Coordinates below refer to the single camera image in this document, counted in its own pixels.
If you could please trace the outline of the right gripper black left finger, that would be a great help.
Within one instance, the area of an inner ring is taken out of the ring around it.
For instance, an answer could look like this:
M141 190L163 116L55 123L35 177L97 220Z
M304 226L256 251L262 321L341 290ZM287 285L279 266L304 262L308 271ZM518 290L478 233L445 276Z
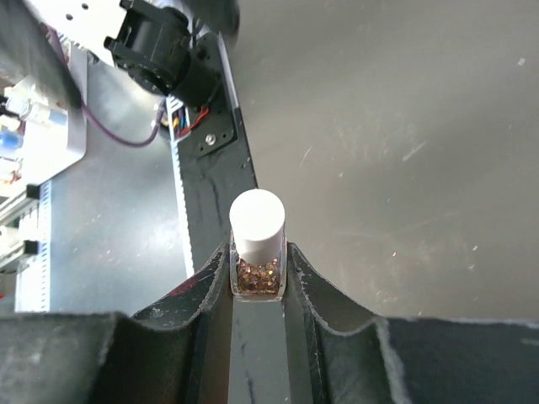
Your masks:
M195 275L133 316L2 316L1 401L186 403L200 323L228 259L222 243Z

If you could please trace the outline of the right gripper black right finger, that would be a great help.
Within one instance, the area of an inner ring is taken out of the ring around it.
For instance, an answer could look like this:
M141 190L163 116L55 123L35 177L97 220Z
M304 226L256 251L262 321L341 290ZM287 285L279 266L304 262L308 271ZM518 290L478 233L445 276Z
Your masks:
M537 322L379 316L287 249L293 402L537 402Z

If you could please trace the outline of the glitter nail polish bottle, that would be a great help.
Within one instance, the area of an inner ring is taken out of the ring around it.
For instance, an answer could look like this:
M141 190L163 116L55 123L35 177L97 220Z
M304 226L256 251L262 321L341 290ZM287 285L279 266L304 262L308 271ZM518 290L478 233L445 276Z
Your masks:
M230 282L243 301L279 301L286 289L286 211L264 189L241 193L229 211Z

